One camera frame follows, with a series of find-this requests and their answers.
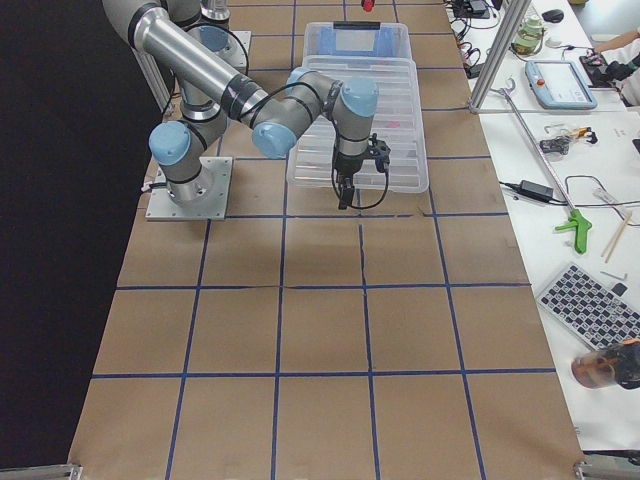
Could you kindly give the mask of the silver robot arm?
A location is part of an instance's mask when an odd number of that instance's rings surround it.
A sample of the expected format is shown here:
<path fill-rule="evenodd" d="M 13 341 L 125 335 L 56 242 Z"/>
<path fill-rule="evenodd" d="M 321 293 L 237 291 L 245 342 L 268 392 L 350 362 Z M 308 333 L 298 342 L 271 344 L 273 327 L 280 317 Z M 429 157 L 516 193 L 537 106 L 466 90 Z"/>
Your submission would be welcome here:
<path fill-rule="evenodd" d="M 338 207 L 353 205 L 354 176 L 364 162 L 389 173 L 390 149 L 372 131 L 379 89 L 367 78 L 335 80 L 303 67 L 294 69 L 278 99 L 232 66 L 210 42 L 204 28 L 225 30 L 224 1 L 106 1 L 104 12 L 116 33 L 135 51 L 168 67 L 182 90 L 182 120 L 157 126 L 149 146 L 176 201 L 182 186 L 193 190 L 208 180 L 198 157 L 224 133 L 225 121 L 252 131 L 267 158 L 285 157 L 318 117 L 334 128 L 330 160 Z"/>

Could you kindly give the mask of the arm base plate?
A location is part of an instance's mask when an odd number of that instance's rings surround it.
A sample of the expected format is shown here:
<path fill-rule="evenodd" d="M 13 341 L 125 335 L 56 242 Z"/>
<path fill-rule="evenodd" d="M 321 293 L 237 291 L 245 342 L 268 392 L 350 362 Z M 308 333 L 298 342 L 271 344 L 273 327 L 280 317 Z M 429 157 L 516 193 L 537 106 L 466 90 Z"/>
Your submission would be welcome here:
<path fill-rule="evenodd" d="M 194 27 L 189 34 L 236 70 L 248 73 L 251 31 L 231 31 L 212 25 Z"/>
<path fill-rule="evenodd" d="M 232 157 L 201 156 L 199 176 L 190 182 L 169 182 L 161 167 L 150 191 L 146 219 L 150 221 L 223 221 L 232 178 Z"/>

